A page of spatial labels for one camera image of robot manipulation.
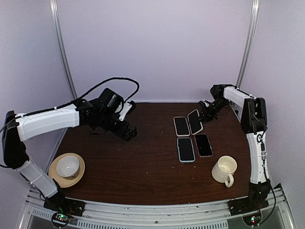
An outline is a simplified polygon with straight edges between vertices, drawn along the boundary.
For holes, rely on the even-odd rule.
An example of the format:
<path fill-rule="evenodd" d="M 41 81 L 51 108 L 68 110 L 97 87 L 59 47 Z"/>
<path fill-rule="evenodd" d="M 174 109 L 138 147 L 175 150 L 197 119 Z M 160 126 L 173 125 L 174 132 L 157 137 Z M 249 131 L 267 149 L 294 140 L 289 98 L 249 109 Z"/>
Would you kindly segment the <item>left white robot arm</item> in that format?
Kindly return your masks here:
<path fill-rule="evenodd" d="M 69 204 L 59 184 L 43 172 L 27 155 L 24 141 L 58 129 L 89 126 L 92 131 L 100 127 L 124 141 L 136 137 L 136 126 L 125 120 L 136 108 L 134 101 L 104 89 L 93 100 L 77 99 L 65 105 L 27 114 L 6 114 L 2 132 L 2 151 L 5 168 L 18 171 L 35 186 L 58 212 L 64 212 Z"/>

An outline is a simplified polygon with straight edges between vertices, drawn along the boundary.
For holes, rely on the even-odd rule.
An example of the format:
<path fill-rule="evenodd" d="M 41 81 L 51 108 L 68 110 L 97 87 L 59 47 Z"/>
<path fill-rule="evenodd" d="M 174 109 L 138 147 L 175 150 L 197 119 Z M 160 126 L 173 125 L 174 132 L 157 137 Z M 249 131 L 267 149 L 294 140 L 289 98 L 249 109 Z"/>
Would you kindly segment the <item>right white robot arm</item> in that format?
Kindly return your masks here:
<path fill-rule="evenodd" d="M 268 129 L 265 99 L 245 93 L 231 84 L 215 84 L 210 89 L 210 93 L 214 101 L 201 100 L 198 102 L 201 106 L 199 113 L 201 123 L 217 119 L 218 113 L 226 105 L 236 107 L 235 114 L 239 118 L 241 129 L 246 135 L 250 149 L 251 176 L 248 196 L 230 201 L 230 206 L 237 209 L 239 205 L 253 211 L 267 205 L 271 184 L 265 144 L 265 133 Z"/>

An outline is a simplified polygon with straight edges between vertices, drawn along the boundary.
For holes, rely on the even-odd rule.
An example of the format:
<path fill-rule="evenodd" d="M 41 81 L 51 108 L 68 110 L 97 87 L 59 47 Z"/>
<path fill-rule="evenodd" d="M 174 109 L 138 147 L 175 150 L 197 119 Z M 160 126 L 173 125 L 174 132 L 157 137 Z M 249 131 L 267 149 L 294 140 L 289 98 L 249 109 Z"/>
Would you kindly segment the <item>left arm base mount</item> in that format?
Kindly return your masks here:
<path fill-rule="evenodd" d="M 43 207 L 54 211 L 51 216 L 51 223 L 57 227 L 62 228 L 69 223 L 75 222 L 76 217 L 81 217 L 85 210 L 85 202 L 73 199 L 66 199 L 65 203 L 51 203 L 45 200 Z"/>

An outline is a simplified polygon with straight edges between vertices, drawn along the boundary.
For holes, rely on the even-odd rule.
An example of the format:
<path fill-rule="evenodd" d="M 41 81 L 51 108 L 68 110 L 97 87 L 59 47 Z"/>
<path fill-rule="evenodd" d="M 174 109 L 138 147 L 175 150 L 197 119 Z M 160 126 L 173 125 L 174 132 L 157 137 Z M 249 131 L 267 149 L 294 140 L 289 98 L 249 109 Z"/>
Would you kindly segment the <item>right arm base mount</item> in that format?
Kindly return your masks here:
<path fill-rule="evenodd" d="M 262 209 L 268 207 L 269 203 L 267 200 L 251 203 L 248 198 L 233 198 L 227 205 L 231 216 L 242 215 L 245 225 L 257 227 L 263 222 Z"/>

